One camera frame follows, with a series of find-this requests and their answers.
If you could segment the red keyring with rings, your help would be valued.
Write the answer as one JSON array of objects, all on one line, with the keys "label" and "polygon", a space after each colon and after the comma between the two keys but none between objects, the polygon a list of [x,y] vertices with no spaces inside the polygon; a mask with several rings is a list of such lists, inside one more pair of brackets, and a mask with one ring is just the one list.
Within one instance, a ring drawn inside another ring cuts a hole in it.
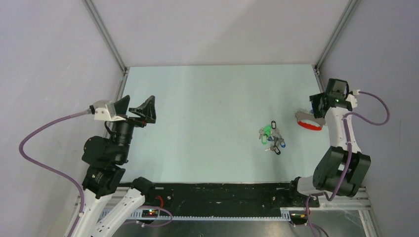
[{"label": "red keyring with rings", "polygon": [[321,131],[325,126],[326,122],[324,118],[316,118],[312,110],[297,110],[295,112],[296,122],[299,126],[312,130]]}]

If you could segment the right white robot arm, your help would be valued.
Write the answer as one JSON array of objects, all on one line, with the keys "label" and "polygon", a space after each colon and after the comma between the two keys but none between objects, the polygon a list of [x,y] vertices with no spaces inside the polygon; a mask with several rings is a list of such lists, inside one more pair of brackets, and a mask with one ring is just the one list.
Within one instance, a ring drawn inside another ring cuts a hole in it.
[{"label": "right white robot arm", "polygon": [[328,126],[330,147],[309,177],[297,177],[287,200],[300,206],[309,195],[325,194],[329,200],[336,196],[357,194],[371,165],[371,158],[361,152],[352,128],[353,110],[357,106],[348,82],[329,79],[323,93],[310,96],[314,117],[324,119]]}]

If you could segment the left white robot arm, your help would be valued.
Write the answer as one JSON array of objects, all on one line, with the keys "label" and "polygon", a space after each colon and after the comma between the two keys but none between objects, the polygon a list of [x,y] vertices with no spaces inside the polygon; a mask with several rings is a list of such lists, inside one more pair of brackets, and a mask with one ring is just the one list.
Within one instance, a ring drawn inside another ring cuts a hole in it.
[{"label": "left white robot arm", "polygon": [[81,212],[74,217],[75,224],[68,228],[66,236],[111,237],[137,208],[155,202],[154,183],[139,177],[113,209],[100,218],[125,173],[122,165],[128,162],[134,129],[156,122],[155,100],[151,95],[140,106],[130,108],[127,95],[116,102],[100,100],[90,106],[95,120],[115,126],[108,130],[109,138],[93,136],[84,144],[82,160],[89,167],[82,182]]}]

